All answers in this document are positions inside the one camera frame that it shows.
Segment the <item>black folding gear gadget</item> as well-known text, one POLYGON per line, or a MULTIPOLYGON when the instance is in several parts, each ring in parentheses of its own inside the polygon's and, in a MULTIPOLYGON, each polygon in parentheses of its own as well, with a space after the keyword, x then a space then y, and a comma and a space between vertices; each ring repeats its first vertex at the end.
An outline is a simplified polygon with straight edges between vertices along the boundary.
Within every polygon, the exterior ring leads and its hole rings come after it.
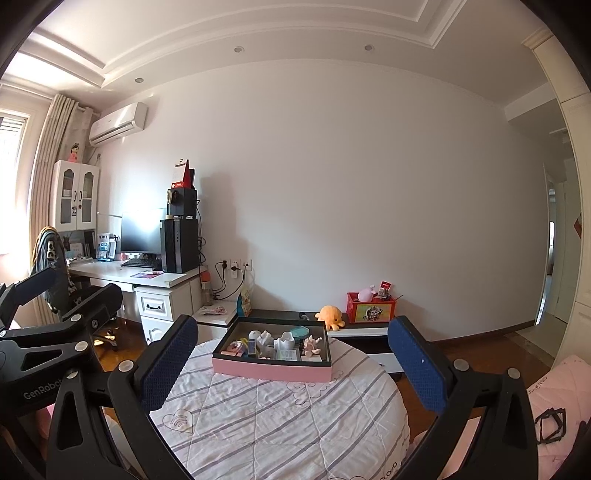
POLYGON ((535 419, 538 445, 548 445, 561 441, 567 433, 566 409, 549 408, 535 419))

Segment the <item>white pink block toy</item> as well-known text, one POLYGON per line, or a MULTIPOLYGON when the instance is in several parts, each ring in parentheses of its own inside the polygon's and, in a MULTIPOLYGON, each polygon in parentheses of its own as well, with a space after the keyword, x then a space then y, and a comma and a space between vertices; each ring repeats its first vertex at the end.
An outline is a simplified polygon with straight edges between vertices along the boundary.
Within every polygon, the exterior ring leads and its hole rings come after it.
POLYGON ((252 339, 256 341, 256 358, 263 360, 271 360, 274 355, 273 336, 269 331, 251 330, 247 340, 252 339))

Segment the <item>pink white small figurine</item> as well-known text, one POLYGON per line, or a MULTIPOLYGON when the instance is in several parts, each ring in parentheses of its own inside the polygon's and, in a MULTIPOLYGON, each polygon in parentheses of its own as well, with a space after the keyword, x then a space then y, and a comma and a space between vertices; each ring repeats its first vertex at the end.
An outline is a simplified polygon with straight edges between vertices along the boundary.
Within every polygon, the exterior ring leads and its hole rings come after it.
POLYGON ((303 351, 301 351, 301 354, 305 358, 319 356, 322 352, 321 344, 322 337, 315 338, 314 336, 310 335, 304 339, 304 347, 303 351))

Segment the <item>dark jacket on chair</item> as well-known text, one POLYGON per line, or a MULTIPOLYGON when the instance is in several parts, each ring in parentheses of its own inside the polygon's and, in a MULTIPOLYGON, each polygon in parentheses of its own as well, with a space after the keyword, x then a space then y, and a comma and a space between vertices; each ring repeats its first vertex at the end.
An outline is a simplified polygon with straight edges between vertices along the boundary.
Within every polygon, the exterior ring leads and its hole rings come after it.
POLYGON ((63 241, 51 226, 44 227, 37 236, 31 260, 32 274, 46 269, 52 270, 54 277, 42 298, 53 313, 63 315, 71 308, 75 285, 70 279, 63 241))

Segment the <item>pink pillow with print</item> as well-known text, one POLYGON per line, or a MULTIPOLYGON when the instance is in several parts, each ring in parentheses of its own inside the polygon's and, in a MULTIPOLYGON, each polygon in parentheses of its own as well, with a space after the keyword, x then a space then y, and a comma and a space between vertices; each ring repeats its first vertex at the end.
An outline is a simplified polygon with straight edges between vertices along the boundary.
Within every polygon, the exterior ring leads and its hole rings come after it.
MULTIPOLYGON (((535 479, 590 479, 590 364, 571 355, 527 389, 535 427, 538 473, 535 479)), ((458 478, 483 420, 468 420, 439 479, 458 478)), ((526 479, 505 455, 467 479, 526 479)))

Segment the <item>black keyboard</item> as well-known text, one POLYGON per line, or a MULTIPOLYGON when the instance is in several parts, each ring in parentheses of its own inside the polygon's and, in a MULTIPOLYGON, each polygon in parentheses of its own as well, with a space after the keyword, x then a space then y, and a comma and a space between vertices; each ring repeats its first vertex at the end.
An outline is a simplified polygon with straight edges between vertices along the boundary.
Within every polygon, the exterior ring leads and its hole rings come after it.
POLYGON ((121 264, 125 268, 147 268, 153 271, 161 271, 162 264, 157 258, 134 258, 121 264))

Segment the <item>white computer desk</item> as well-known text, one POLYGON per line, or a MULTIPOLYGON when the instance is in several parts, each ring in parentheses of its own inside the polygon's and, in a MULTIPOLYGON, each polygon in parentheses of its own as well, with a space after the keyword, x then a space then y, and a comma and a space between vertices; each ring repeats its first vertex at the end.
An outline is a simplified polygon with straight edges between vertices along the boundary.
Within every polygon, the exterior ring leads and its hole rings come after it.
POLYGON ((120 316, 141 324, 147 344, 161 339, 178 316, 193 315, 202 305, 204 267, 174 274, 123 267, 122 261, 80 260, 69 269, 72 276, 86 277, 91 285, 117 285, 124 298, 120 316))

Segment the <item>white glass door cabinet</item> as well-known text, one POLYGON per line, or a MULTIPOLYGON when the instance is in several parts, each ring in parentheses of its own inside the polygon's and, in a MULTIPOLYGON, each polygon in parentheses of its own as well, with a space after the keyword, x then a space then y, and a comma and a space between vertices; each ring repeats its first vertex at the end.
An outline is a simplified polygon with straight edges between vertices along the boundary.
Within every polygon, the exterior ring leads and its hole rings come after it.
POLYGON ((57 161, 53 166, 50 225, 58 232, 96 228, 100 169, 57 161))

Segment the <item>black computer monitor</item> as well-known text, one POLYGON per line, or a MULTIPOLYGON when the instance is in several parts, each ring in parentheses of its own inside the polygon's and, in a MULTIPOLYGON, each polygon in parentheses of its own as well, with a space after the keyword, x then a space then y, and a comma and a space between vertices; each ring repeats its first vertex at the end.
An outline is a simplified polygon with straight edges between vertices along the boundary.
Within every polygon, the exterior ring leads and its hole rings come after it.
POLYGON ((159 254, 161 252, 159 216, 123 217, 120 248, 124 253, 159 254))

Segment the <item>striped white quilt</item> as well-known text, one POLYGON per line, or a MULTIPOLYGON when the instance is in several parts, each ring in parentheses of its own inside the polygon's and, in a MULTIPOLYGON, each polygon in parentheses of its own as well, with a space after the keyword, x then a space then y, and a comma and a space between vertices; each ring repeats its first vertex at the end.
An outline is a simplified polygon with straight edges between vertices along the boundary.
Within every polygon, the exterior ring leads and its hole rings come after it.
POLYGON ((150 417, 195 479, 392 479, 410 446, 408 413, 387 371, 332 340, 328 383, 217 374, 197 345, 150 417))

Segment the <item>red doll on cabinet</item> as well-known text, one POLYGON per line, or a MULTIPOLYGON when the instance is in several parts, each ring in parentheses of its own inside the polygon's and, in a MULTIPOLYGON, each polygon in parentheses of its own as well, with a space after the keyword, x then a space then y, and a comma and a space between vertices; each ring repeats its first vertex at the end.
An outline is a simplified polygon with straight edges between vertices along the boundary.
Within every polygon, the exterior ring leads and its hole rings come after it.
POLYGON ((68 161, 72 162, 72 163, 79 163, 79 149, 80 146, 78 143, 74 143, 73 146, 70 149, 70 153, 68 156, 68 161))

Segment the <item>black computer tower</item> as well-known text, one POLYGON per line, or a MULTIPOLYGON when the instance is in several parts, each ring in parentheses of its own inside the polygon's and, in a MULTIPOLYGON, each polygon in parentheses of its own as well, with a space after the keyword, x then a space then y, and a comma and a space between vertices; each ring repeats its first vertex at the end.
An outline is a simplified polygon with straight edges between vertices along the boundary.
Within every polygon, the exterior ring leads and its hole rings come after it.
POLYGON ((160 243, 164 272, 182 274, 199 266, 197 219, 161 220, 160 243))

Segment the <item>black speaker box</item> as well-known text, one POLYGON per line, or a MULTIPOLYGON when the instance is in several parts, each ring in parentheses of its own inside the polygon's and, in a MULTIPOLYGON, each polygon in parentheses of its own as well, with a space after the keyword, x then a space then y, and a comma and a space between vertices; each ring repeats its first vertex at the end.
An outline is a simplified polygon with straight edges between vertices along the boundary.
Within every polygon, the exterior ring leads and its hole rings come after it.
POLYGON ((168 189, 167 216, 170 218, 194 218, 197 216, 197 191, 194 188, 168 189))

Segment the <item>white air conditioner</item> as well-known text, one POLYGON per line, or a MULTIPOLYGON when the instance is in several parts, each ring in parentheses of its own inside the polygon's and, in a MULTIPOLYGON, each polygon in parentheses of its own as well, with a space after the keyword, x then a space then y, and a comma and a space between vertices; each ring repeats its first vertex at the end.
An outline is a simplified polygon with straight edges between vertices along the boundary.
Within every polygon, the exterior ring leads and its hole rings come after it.
POLYGON ((89 143, 97 147, 117 138, 142 131, 148 107, 136 102, 122 107, 95 121, 89 131, 89 143))

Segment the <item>red paper bag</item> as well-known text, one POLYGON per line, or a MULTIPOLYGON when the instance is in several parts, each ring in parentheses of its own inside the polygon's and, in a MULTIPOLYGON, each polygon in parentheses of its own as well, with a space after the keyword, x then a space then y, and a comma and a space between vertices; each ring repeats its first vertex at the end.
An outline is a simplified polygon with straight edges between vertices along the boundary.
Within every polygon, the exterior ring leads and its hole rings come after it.
POLYGON ((180 159, 174 164, 171 187, 193 189, 194 170, 189 166, 188 159, 180 159))

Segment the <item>red toy box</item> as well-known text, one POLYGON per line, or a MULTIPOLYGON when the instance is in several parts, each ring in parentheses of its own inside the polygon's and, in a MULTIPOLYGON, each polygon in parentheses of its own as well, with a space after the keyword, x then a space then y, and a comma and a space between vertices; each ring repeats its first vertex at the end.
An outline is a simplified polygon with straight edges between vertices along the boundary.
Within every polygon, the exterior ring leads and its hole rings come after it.
POLYGON ((346 316, 351 324, 386 324, 394 319, 397 299, 362 302, 356 292, 346 294, 346 316))

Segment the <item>white booklet in box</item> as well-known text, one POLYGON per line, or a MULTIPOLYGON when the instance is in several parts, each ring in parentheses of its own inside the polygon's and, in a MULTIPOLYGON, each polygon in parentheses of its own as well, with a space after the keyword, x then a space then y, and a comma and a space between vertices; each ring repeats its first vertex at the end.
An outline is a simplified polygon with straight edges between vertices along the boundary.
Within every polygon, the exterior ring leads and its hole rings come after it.
POLYGON ((298 354, 298 351, 296 349, 277 350, 276 360, 297 362, 298 360, 300 360, 300 354, 298 354))

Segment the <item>pink plush toy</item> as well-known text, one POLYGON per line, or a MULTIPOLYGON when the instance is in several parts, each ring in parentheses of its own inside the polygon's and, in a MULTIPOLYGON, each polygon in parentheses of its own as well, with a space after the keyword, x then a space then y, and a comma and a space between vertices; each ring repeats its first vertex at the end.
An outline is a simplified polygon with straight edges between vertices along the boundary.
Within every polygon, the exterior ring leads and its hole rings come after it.
POLYGON ((360 290, 358 293, 358 301, 360 303, 369 303, 373 301, 376 295, 377 291, 375 289, 375 285, 371 285, 370 287, 360 290))

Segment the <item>pink storage box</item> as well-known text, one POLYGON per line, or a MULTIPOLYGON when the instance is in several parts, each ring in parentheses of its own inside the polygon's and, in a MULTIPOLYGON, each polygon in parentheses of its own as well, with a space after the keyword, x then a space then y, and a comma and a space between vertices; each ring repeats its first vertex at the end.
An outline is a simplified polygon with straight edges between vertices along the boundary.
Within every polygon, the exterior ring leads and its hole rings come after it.
POLYGON ((230 376, 281 382, 328 383, 332 380, 332 353, 328 332, 321 322, 239 317, 215 347, 212 353, 212 366, 214 372, 230 376), (232 341, 242 340, 249 346, 247 338, 251 330, 269 331, 274 340, 283 332, 297 326, 308 327, 315 338, 322 337, 321 355, 305 358, 301 354, 305 338, 295 341, 295 350, 300 354, 300 360, 297 362, 277 361, 276 349, 271 360, 249 358, 247 353, 242 357, 225 354, 232 341))

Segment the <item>orange plush toy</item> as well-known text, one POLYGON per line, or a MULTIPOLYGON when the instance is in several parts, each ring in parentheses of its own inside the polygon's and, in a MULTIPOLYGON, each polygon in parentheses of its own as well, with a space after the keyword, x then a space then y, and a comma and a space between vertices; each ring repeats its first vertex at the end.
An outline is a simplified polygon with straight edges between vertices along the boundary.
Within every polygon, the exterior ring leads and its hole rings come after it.
POLYGON ((342 320, 342 312, 338 307, 325 305, 317 314, 315 319, 325 323, 328 331, 339 331, 346 327, 346 322, 342 320))

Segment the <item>wall power socket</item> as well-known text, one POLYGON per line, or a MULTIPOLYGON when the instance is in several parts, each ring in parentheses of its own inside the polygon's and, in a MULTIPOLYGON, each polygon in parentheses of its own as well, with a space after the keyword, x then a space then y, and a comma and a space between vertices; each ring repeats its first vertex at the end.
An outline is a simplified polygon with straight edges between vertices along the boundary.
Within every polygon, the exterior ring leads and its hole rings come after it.
POLYGON ((252 264, 242 260, 219 260, 215 262, 215 270, 221 279, 238 279, 252 272, 252 264))

